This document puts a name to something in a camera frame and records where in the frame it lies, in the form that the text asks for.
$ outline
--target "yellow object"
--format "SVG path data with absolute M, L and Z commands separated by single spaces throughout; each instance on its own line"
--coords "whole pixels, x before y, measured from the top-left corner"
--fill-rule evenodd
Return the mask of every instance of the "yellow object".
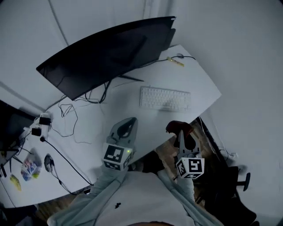
M 34 179 L 37 179 L 37 178 L 39 177 L 39 173 L 34 173 L 34 174 L 32 175 L 32 177 L 33 177 Z
M 19 183 L 18 178 L 16 178 L 13 174 L 10 176 L 10 181 L 14 184 L 14 186 L 18 189 L 18 191 L 22 191 L 21 184 Z
M 170 57 L 167 57 L 167 60 L 169 60 L 169 61 L 171 61 L 171 62 L 173 62 L 173 63 L 175 63 L 175 64 L 178 64 L 179 66 L 182 66 L 182 67 L 185 66 L 185 65 L 182 64 L 181 62 L 178 62 L 178 61 L 176 61 L 176 60 L 174 60 L 174 59 L 172 59 L 172 58 L 170 58 Z

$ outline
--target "white wall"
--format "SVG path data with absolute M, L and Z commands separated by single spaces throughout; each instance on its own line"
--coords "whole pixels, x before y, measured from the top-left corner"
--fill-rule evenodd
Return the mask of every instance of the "white wall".
M 174 2 L 171 15 L 177 17 L 173 43 L 198 60 L 222 93 L 202 117 L 222 146 L 212 115 L 227 150 L 251 172 L 241 200 L 262 225 L 275 225 L 283 216 L 283 6 L 279 0 L 183 0 Z
M 145 0 L 51 0 L 69 44 L 144 17 Z M 48 0 L 0 4 L 0 99 L 38 114 L 62 93 L 36 67 L 67 46 Z
M 48 1 L 3 1 L 0 31 L 0 82 L 17 94 L 16 97 L 8 92 L 7 95 L 14 96 L 11 99 L 1 93 L 4 96 L 0 99 L 14 107 L 30 108 L 34 113 L 60 99 L 61 92 L 36 71 L 37 66 L 66 46 Z M 37 110 L 23 99 L 37 106 Z
M 143 19 L 145 0 L 51 0 L 69 44 L 120 24 Z

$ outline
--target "floor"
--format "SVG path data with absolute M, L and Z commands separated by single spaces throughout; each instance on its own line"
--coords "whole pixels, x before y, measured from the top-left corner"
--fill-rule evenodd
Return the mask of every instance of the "floor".
M 216 155 L 213 154 L 213 150 L 208 143 L 208 139 L 204 135 L 202 128 L 197 121 L 193 121 L 191 126 L 194 128 L 192 133 L 194 133 L 200 141 L 202 157 L 205 158 L 205 173 L 200 178 L 194 180 L 196 199 L 208 184 L 210 175 L 217 170 L 218 159 Z M 175 139 L 175 136 L 172 137 L 155 150 L 171 178 L 175 178 L 177 176 L 177 170 L 175 169 L 173 159 L 173 157 L 177 155 L 178 151 L 178 149 L 173 146 Z M 54 213 L 67 208 L 75 197 L 76 196 L 73 195 L 66 195 L 48 202 L 40 203 L 38 204 L 36 216 L 47 221 L 47 219 Z M 200 206 L 204 206 L 204 200 L 200 203 Z

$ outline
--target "person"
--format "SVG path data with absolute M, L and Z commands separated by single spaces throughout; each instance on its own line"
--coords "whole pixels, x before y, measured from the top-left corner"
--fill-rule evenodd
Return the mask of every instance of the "person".
M 156 152 L 146 156 L 143 172 L 102 166 L 89 194 L 80 194 L 47 224 L 84 226 L 222 226 L 195 204 L 192 179 L 168 177 Z

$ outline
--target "white desk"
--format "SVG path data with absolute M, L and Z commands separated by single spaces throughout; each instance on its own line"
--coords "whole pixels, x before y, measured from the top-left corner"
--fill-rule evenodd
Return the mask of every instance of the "white desk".
M 180 45 L 164 51 L 160 59 L 175 56 L 181 53 L 189 56 L 189 53 Z M 185 64 L 181 67 L 169 61 L 157 62 L 148 67 L 133 70 L 127 75 L 145 80 L 146 82 L 132 82 L 130 80 L 116 78 L 112 81 L 107 98 L 100 106 L 84 101 L 72 102 L 66 98 L 62 103 L 72 103 L 76 108 L 79 120 L 75 128 L 75 136 L 62 138 L 55 131 L 50 130 L 48 141 L 53 144 L 83 175 L 92 183 L 96 181 L 100 173 L 102 144 L 106 141 L 110 129 L 118 121 L 137 117 L 138 133 L 135 141 L 137 153 L 134 159 L 138 159 L 168 140 L 172 135 L 166 133 L 165 127 L 172 120 L 192 122 L 196 117 L 210 107 L 220 96 L 220 92 L 211 81 L 206 72 L 197 61 L 192 58 L 177 59 Z M 156 111 L 140 109 L 140 86 L 152 86 L 172 90 L 188 91 L 191 93 L 191 110 L 188 113 Z M 93 90 L 92 98 L 100 98 L 104 86 Z M 61 118 L 61 112 L 57 105 L 48 110 L 53 116 L 53 127 L 61 134 L 71 134 L 76 120 L 75 113 L 69 113 L 66 118 Z M 46 154 L 54 159 L 59 178 L 66 184 L 70 191 L 76 191 L 88 184 L 71 168 L 71 166 L 47 143 L 42 143 L 36 136 L 29 135 L 24 148 L 35 148 L 42 162 Z M 24 160 L 27 152 L 22 151 L 19 159 Z M 10 182 L 9 164 L 5 166 L 7 178 L 1 178 L 13 203 L 16 207 L 45 202 L 68 194 L 58 181 L 48 172 L 44 166 L 38 179 L 24 181 L 20 173 L 21 164 L 12 160 L 12 173 L 19 179 L 22 191 L 16 190 Z M 13 207 L 3 186 L 0 184 L 0 202 L 5 207 Z

